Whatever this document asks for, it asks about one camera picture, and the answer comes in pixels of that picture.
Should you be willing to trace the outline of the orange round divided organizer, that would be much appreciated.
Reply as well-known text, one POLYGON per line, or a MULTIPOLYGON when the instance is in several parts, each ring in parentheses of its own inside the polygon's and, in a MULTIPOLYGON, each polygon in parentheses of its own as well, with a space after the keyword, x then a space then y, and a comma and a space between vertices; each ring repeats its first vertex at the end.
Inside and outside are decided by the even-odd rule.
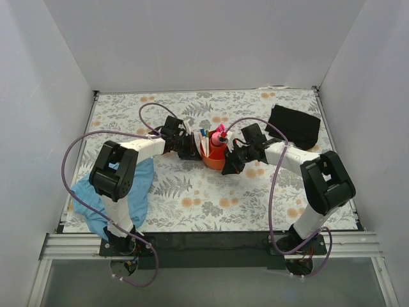
MULTIPOLYGON (((209 132, 210 140, 211 140, 211 136, 212 136, 212 134, 214 132, 216 132, 216 130, 209 132)), ((200 144, 200 141, 199 141, 199 152, 201 154, 202 161, 204 162, 204 164, 206 166, 208 166, 209 168, 214 169, 214 170, 221 170, 224 167, 224 163, 225 163, 224 151, 225 151, 225 149, 223 151, 213 150, 212 146, 210 144, 210 155, 207 157, 206 155, 203 154, 201 144, 200 144)))

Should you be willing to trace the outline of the pink capped glue bottle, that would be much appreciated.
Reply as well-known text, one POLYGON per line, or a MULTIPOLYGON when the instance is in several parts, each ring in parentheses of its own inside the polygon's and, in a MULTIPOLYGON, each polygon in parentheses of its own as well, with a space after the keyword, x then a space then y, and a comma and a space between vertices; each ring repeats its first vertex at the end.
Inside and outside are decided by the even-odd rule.
POLYGON ((217 131, 212 134, 210 144, 213 150, 223 151, 226 147, 226 144, 221 143, 219 141, 219 134, 220 132, 217 132, 217 131))

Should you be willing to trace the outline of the green capped marker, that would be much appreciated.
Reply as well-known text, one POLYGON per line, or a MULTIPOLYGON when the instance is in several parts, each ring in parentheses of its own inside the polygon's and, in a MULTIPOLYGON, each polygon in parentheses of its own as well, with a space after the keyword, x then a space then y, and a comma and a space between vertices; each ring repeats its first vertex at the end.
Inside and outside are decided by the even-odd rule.
POLYGON ((206 140, 206 156, 208 157, 210 155, 210 135, 209 131, 205 131, 205 140, 206 140))

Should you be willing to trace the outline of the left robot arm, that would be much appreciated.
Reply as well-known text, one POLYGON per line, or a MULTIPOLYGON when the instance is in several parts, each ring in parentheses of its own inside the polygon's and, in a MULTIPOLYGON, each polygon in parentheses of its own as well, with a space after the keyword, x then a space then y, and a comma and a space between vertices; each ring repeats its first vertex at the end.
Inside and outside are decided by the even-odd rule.
POLYGON ((125 143, 106 141, 89 175, 89 183, 100 195, 108 225, 104 232, 111 246, 123 256, 135 251, 135 226, 128 209, 128 193, 132 188, 138 163, 157 155, 176 152, 181 160, 201 159, 188 122, 168 116, 164 126, 125 143))

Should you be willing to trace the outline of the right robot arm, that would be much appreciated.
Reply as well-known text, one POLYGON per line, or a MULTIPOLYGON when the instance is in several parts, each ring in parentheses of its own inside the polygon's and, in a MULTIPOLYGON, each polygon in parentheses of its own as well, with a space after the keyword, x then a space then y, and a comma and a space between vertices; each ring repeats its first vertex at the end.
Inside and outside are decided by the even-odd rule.
POLYGON ((308 204, 288 234, 272 240, 272 245, 282 255, 306 253, 329 217, 356 195, 340 157, 334 151, 312 153, 285 140, 267 139, 256 123, 243 128, 242 134, 243 140, 230 132, 221 132, 218 137, 226 144, 222 174, 239 174, 248 162, 258 161, 301 176, 308 204))

